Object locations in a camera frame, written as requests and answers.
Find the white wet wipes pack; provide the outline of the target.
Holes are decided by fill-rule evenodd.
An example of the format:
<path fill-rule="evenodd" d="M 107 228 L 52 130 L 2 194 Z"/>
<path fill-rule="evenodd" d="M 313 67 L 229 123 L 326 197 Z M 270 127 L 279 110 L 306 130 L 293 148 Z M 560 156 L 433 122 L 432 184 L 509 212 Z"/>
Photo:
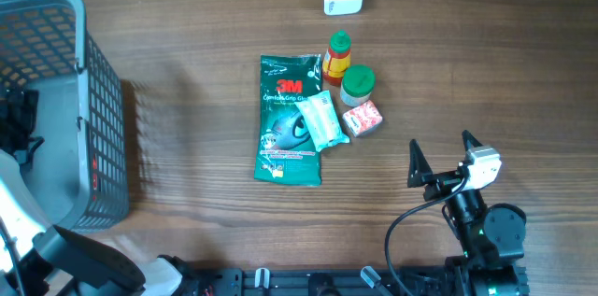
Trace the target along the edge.
<path fill-rule="evenodd" d="M 309 96 L 304 101 L 296 102 L 295 105 L 305 119 L 306 127 L 318 152 L 338 144 L 349 143 L 349 137 L 343 133 L 340 126 L 329 91 Z"/>

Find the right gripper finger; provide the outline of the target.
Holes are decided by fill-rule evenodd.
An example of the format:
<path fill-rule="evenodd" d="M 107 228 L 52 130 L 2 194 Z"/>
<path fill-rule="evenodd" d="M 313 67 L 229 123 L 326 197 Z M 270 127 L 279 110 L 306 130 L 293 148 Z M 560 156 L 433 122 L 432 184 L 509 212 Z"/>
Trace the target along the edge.
<path fill-rule="evenodd" d="M 462 132 L 463 146 L 465 150 L 482 147 L 483 144 L 479 142 L 468 130 Z"/>
<path fill-rule="evenodd" d="M 409 167 L 407 176 L 407 186 L 417 188 L 426 185 L 434 172 L 421 151 L 420 145 L 416 139 L 409 142 Z"/>

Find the red patterned small box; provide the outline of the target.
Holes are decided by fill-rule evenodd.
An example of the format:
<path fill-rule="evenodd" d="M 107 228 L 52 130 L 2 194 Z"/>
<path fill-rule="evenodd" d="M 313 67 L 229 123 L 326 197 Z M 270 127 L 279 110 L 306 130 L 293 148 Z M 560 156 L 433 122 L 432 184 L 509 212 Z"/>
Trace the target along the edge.
<path fill-rule="evenodd" d="M 354 137 L 371 133 L 383 121 L 382 115 L 371 100 L 345 112 L 342 119 Z"/>

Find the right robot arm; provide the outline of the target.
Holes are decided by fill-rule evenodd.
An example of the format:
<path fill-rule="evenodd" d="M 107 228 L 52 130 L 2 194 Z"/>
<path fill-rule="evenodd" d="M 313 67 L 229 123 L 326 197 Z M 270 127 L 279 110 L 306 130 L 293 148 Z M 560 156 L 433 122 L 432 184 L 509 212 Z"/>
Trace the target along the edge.
<path fill-rule="evenodd" d="M 440 266 L 402 267 L 404 295 L 524 296 L 530 293 L 524 257 L 525 213 L 512 204 L 486 205 L 481 190 L 498 177 L 499 152 L 462 132 L 464 160 L 453 171 L 435 173 L 416 140 L 409 143 L 407 186 L 423 187 L 423 199 L 441 201 L 443 218 L 463 254 Z"/>

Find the green lid jar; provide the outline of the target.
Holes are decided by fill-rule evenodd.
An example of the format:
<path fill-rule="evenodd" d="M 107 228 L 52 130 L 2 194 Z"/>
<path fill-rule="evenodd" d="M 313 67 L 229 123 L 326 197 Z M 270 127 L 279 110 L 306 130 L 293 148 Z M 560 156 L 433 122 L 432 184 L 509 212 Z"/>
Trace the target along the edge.
<path fill-rule="evenodd" d="M 376 75 L 372 68 L 352 65 L 342 79 L 340 99 L 347 106 L 360 106 L 369 100 L 375 85 Z"/>

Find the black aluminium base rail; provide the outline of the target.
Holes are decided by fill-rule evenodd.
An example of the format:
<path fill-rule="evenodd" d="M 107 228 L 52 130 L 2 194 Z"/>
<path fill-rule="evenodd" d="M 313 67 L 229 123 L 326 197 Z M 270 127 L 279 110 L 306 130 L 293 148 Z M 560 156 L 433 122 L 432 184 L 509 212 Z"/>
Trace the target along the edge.
<path fill-rule="evenodd" d="M 470 270 L 458 266 L 407 266 L 396 273 L 365 266 L 360 270 L 200 270 L 198 296 L 529 296 L 523 267 Z"/>

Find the red sriracha sauce bottle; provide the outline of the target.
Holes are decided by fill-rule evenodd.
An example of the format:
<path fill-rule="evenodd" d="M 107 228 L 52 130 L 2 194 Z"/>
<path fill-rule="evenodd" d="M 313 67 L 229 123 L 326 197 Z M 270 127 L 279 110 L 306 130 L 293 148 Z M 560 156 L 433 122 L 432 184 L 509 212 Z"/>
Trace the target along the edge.
<path fill-rule="evenodd" d="M 322 62 L 322 76 L 332 86 L 340 86 L 351 65 L 351 39 L 344 30 L 332 35 Z"/>

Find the grey plastic shopping basket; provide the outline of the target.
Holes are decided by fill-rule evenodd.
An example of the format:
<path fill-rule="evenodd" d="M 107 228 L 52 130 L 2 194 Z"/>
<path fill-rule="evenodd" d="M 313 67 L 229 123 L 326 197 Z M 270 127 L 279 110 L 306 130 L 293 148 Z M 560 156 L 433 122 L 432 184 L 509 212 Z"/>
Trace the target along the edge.
<path fill-rule="evenodd" d="M 51 223 L 97 232 L 129 210 L 121 80 L 87 30 L 82 0 L 1 0 L 1 89 L 39 91 L 45 142 L 27 189 Z"/>

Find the green 3M gloves package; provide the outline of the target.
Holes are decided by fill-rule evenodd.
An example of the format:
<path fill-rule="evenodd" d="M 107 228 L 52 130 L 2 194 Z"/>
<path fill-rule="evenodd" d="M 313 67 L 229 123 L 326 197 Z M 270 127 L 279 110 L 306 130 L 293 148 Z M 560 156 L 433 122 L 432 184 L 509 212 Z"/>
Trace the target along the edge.
<path fill-rule="evenodd" d="M 290 186 L 319 186 L 320 154 L 296 104 L 321 91 L 321 57 L 263 55 L 260 67 L 254 178 Z"/>

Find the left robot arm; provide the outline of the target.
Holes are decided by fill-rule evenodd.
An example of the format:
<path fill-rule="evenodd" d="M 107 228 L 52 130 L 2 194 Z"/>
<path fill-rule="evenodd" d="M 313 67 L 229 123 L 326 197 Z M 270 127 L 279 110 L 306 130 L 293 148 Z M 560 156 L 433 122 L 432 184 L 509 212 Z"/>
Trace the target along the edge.
<path fill-rule="evenodd" d="M 15 154 L 30 164 L 38 94 L 1 90 L 1 292 L 44 295 L 57 271 L 71 276 L 63 295 L 185 295 L 185 277 L 172 258 L 137 265 L 113 247 L 49 222 L 21 175 Z"/>

